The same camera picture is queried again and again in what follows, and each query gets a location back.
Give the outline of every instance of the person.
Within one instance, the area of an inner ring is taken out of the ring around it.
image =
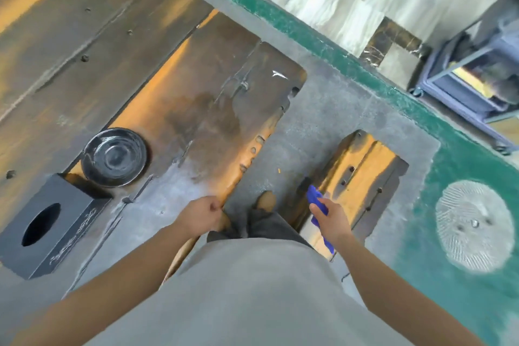
[[[241,238],[234,227],[161,283],[178,250],[214,229],[215,197],[191,201],[169,226],[52,305],[14,345],[481,345],[445,310],[354,237],[342,206],[310,210],[346,261],[366,305],[347,296],[328,261],[264,193]]]

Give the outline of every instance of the blue rag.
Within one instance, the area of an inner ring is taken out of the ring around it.
[[[325,214],[325,215],[328,215],[328,208],[326,208],[326,205],[324,205],[323,203],[321,203],[318,198],[322,198],[322,194],[319,190],[317,190],[315,188],[314,185],[310,185],[308,187],[308,191],[306,192],[306,198],[308,200],[308,202],[310,204],[315,204],[319,207],[319,209]],[[319,227],[319,222],[317,221],[317,219],[315,218],[315,216],[312,216],[312,223],[314,225],[316,225],[317,227]],[[326,240],[326,238],[324,238],[324,245],[328,248],[328,250],[330,251],[331,254],[334,253],[334,249],[333,249],[333,246],[330,242],[328,242]]]

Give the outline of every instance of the caster wheel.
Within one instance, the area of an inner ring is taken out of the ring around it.
[[[507,147],[503,147],[501,145],[494,147],[494,149],[503,156],[510,156],[512,154]]]
[[[416,97],[417,99],[424,95],[424,90],[420,88],[412,88],[409,93],[412,97]]]

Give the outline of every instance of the green floor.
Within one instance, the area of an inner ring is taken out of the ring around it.
[[[407,227],[396,270],[415,287],[451,312],[489,344],[500,337],[519,313],[519,254],[490,275],[471,275],[450,264],[437,237],[435,205],[452,182],[466,179],[494,189],[519,220],[517,170],[470,137],[453,128],[407,94],[367,71],[338,45],[266,0],[231,0],[388,101],[441,143]]]

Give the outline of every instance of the black bowl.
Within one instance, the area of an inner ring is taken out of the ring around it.
[[[97,133],[85,146],[81,168],[85,177],[107,188],[136,179],[147,159],[146,144],[135,132],[114,127]]]

